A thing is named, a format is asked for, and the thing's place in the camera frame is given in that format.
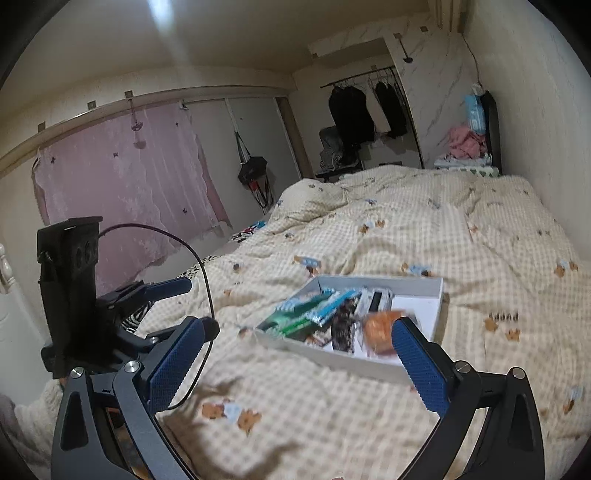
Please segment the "pink curtain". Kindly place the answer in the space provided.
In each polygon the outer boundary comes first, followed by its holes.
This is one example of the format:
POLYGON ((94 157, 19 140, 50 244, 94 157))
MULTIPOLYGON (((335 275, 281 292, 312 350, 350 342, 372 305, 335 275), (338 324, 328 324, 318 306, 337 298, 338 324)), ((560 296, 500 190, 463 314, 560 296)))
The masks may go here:
POLYGON ((123 114, 39 150, 33 182, 43 222, 100 216, 121 223, 99 242, 96 287, 105 294, 173 254, 182 240, 221 234, 229 217, 211 180, 188 108, 168 103, 123 114))

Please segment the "white shallow cardboard box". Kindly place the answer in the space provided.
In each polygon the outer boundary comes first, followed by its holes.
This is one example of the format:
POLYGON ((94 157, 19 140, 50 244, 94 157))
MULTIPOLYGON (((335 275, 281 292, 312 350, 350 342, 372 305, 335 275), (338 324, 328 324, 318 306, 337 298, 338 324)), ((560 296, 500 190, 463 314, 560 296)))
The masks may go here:
MULTIPOLYGON (((415 325, 430 341, 436 338, 443 303, 444 280, 437 277, 360 277, 317 276, 291 293, 288 299, 301 295, 318 294, 324 289, 335 291, 360 289, 370 292, 382 290, 390 293, 390 306, 411 317, 415 325)), ((318 346, 304 339, 291 339, 273 332, 270 319, 254 328, 254 336, 263 346, 287 351, 335 370, 344 370, 356 376, 367 377, 392 384, 408 386, 411 380, 393 352, 378 354, 368 345, 363 334, 366 315, 356 316, 352 329, 352 352, 335 350, 331 343, 318 346)))

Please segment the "blue white snack packet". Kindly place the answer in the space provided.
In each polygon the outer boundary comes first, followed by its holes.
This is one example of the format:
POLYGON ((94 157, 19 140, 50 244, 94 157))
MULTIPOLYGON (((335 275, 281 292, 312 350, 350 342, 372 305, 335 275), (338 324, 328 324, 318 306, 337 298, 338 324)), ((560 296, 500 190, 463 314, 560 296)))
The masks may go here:
POLYGON ((346 300, 358 298, 360 289, 334 290, 321 289, 300 296, 291 297, 276 307, 281 314, 294 314, 322 326, 346 300))

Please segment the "pink clothes pile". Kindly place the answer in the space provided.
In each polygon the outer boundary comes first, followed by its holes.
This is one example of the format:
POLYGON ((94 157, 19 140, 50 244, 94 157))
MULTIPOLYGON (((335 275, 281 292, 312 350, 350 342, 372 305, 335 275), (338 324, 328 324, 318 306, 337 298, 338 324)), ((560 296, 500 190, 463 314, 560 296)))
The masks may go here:
POLYGON ((449 131, 449 153, 458 159, 478 159, 487 153, 486 138, 467 125, 449 131))

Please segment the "packaged orange pastry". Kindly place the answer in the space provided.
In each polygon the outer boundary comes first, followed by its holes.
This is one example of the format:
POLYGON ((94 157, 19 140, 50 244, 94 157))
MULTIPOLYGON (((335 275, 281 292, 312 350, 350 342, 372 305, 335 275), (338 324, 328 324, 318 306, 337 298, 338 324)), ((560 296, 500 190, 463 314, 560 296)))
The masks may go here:
POLYGON ((405 310, 370 313, 363 321, 363 344, 371 355, 394 355, 394 322, 406 316, 405 310))

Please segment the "white snack bar wrapper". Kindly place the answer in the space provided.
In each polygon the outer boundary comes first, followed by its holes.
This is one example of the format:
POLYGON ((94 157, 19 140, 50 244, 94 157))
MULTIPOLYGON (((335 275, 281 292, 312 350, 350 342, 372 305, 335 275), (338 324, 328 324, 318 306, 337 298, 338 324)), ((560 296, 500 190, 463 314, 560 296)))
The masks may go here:
POLYGON ((369 314, 390 311, 393 293, 388 289, 363 289, 359 302, 356 304, 356 316, 362 318, 369 314))

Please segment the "mint green cream tube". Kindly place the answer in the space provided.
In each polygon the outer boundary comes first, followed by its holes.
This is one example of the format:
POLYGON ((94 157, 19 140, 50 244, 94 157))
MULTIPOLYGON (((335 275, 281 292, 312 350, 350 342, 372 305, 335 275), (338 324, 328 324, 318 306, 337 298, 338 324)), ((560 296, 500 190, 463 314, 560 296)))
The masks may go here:
POLYGON ((269 317, 266 318, 262 323, 259 324, 259 329, 263 331, 267 330, 283 330, 291 323, 297 320, 298 316, 294 313, 277 311, 273 312, 269 317))

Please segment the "black hanging jacket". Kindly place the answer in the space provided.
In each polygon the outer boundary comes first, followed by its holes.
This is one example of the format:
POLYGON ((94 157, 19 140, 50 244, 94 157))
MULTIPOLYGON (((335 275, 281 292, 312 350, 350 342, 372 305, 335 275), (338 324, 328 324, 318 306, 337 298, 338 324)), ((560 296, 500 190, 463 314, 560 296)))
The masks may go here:
POLYGON ((363 145, 375 141, 375 123, 362 90, 353 86, 335 86, 329 96, 329 111, 346 148, 359 151, 363 145))

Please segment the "black hanging handbag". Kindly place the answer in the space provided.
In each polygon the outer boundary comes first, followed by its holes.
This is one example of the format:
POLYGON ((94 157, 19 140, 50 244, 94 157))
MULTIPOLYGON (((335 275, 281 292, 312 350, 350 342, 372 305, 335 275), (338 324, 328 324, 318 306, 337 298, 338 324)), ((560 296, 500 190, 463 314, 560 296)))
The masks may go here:
POLYGON ((266 159, 263 156, 252 156, 238 131, 235 131, 235 142, 240 162, 239 182, 249 189, 260 208, 269 209, 273 205, 273 191, 270 188, 269 175, 267 175, 266 159))

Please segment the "green white snack pack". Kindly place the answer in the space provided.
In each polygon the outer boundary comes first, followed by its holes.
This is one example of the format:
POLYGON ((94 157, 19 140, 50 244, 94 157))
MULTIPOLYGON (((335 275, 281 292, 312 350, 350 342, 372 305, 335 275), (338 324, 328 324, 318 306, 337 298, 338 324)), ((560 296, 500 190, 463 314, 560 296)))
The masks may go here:
POLYGON ((318 328, 325 327, 325 325, 329 323, 329 318, 325 321, 324 325, 318 326, 317 324, 312 323, 311 321, 305 320, 304 318, 298 316, 297 320, 295 320, 294 323, 291 323, 290 326, 283 328, 283 330, 272 330, 272 331, 276 335, 288 337, 290 335, 300 333, 301 331, 304 331, 307 328, 311 328, 312 330, 315 330, 318 328))

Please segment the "cream checkered dog quilt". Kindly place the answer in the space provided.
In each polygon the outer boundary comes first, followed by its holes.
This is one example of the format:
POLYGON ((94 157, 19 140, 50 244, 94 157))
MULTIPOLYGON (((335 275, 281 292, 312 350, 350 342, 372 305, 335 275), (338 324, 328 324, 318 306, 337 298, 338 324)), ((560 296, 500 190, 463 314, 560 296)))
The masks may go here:
POLYGON ((394 479, 437 417, 407 384, 331 370, 267 349, 253 328, 328 275, 444 281, 443 348, 481 371, 522 367, 540 414, 546 475, 590 436, 590 264, 528 181, 379 167, 335 184, 302 180, 266 227, 192 272, 141 334, 214 314, 221 334, 159 420, 204 479, 394 479))

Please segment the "black chair with clothes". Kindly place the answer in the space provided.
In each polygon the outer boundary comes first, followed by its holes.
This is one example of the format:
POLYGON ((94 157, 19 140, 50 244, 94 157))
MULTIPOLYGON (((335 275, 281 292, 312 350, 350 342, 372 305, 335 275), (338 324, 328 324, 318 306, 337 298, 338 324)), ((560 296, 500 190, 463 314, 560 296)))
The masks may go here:
POLYGON ((315 178, 329 183, 365 169, 360 151, 342 143, 335 126, 322 128, 318 136, 322 143, 322 151, 320 170, 315 174, 315 178))

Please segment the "black headboard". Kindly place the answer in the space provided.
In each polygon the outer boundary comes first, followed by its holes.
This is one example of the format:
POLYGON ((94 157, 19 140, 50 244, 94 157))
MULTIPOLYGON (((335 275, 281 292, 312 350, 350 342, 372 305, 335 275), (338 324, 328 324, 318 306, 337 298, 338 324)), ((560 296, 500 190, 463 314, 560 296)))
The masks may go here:
POLYGON ((486 90, 479 97, 486 122, 486 144, 487 152, 492 157, 492 166, 502 173, 502 152, 499 113, 496 101, 490 91, 486 90))

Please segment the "light blue tissue pack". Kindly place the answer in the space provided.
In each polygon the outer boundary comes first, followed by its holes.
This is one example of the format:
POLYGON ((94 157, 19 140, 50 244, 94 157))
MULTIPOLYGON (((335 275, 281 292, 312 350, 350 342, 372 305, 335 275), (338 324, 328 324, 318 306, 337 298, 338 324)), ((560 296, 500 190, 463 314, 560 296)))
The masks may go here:
POLYGON ((478 95, 472 94, 465 97, 467 108, 467 122, 469 128, 477 135, 486 134, 486 116, 478 95))

